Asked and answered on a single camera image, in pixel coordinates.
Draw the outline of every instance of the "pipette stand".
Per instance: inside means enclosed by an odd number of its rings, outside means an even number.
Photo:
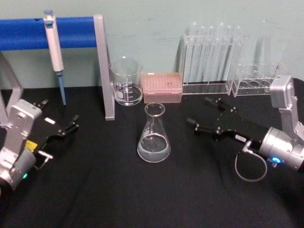
[[[0,69],[2,70],[3,74],[9,80],[12,86],[12,93],[10,95],[9,102],[7,106],[5,106],[3,97],[0,92],[0,126],[5,126],[8,122],[9,115],[10,115],[10,108],[14,105],[22,96],[23,88],[17,79],[14,71],[10,67],[10,64],[5,59],[4,55],[0,52]]]
[[[43,19],[0,20],[0,28],[0,51],[48,49]],[[108,51],[103,16],[99,14],[94,15],[94,17],[57,18],[57,28],[61,48],[97,48],[105,105],[105,119],[114,120],[114,90],[109,76]],[[3,63],[0,67],[4,71],[7,69],[7,66],[3,66]],[[14,79],[10,81],[12,82],[13,90],[17,90],[17,87],[21,88],[21,86],[20,84],[16,84],[15,82],[17,81]],[[5,112],[4,107],[2,107],[3,102],[1,102],[0,121],[7,119],[7,109],[16,99],[17,92],[12,94],[11,102],[9,102]]]

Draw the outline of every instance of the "erlenmeyer flask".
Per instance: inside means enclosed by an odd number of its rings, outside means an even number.
[[[165,106],[150,103],[144,108],[147,122],[137,145],[139,156],[146,162],[161,162],[170,154],[170,144],[162,124]]]

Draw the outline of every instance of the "blue pipette tip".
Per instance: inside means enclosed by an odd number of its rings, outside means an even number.
[[[63,74],[57,74],[58,76],[58,82],[59,82],[59,87],[60,87],[60,92],[61,92],[61,98],[62,98],[62,103],[64,106],[66,106],[66,95],[65,95],[65,88],[63,85]]]

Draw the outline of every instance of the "blue horizontal bar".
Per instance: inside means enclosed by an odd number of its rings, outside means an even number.
[[[96,47],[93,17],[57,18],[61,48]],[[47,49],[43,19],[0,20],[0,51]]]

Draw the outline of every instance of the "blue led light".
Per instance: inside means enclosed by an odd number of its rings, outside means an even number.
[[[281,163],[281,160],[277,157],[273,157],[272,161],[275,162],[275,163]]]

